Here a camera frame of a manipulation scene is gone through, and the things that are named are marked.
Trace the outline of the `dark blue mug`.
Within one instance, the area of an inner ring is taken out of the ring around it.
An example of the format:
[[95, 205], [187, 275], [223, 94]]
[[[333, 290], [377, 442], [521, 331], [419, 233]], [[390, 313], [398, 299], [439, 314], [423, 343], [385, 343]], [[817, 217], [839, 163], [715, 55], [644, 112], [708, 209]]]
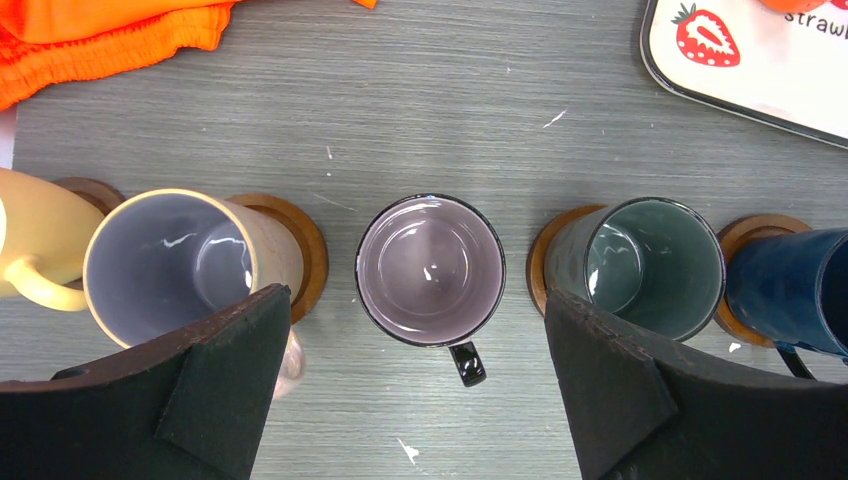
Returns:
[[726, 298], [747, 328], [772, 341], [792, 374], [814, 376], [798, 348], [847, 360], [847, 230], [756, 239], [729, 260]]

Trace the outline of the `white pink-handled mug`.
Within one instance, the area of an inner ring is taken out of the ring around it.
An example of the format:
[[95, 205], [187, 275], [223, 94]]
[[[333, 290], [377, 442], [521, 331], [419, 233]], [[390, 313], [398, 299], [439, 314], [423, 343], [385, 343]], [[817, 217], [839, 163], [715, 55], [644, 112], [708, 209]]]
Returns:
[[279, 221], [171, 188], [136, 195], [105, 217], [88, 245], [82, 280], [98, 326], [130, 348], [271, 284], [297, 295], [305, 272], [302, 247]]

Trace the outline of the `lilac mug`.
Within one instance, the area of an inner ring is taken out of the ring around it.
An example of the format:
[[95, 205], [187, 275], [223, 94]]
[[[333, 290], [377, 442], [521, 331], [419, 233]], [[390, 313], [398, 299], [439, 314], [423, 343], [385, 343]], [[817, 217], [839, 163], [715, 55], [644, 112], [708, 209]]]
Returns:
[[385, 207], [363, 232], [354, 262], [357, 294], [374, 325], [407, 345], [447, 348], [467, 387], [487, 377], [472, 337], [497, 311], [506, 275], [491, 222], [442, 193]]

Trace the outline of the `cream yellow mug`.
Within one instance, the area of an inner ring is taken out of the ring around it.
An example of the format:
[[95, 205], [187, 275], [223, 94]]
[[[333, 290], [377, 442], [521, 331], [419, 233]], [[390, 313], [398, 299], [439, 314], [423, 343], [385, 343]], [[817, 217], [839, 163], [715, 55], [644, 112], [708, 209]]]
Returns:
[[69, 283], [82, 276], [89, 242], [104, 219], [93, 204], [53, 182], [1, 170], [1, 297], [46, 308], [87, 308]]

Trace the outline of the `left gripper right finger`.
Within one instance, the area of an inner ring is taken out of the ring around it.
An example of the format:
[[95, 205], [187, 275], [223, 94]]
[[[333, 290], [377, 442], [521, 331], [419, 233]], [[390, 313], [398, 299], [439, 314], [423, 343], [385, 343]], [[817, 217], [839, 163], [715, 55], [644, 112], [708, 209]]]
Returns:
[[544, 325], [585, 479], [843, 479], [847, 388], [727, 361], [557, 289]]

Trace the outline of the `dark wooden coaster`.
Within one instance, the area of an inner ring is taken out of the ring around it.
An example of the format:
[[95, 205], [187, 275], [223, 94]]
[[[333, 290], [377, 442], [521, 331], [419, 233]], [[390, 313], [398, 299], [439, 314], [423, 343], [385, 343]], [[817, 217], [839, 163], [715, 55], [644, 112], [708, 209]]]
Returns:
[[104, 216], [122, 204], [126, 197], [111, 185], [85, 177], [64, 177], [54, 184], [71, 191], [96, 207]]

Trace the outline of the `dark green mug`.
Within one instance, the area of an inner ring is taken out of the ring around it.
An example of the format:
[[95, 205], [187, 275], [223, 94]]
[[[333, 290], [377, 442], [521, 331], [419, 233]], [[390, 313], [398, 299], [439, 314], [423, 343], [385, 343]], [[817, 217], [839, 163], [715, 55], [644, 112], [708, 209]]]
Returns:
[[662, 197], [606, 206], [570, 223], [544, 261], [560, 288], [641, 328], [677, 341], [699, 333], [725, 289], [725, 260], [707, 221]]

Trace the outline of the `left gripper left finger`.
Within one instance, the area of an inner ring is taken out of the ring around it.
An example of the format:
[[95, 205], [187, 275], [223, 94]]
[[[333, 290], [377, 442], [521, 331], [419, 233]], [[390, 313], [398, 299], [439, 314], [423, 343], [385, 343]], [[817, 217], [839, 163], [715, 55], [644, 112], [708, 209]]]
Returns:
[[274, 284], [44, 381], [1, 385], [5, 479], [247, 479], [291, 325]]

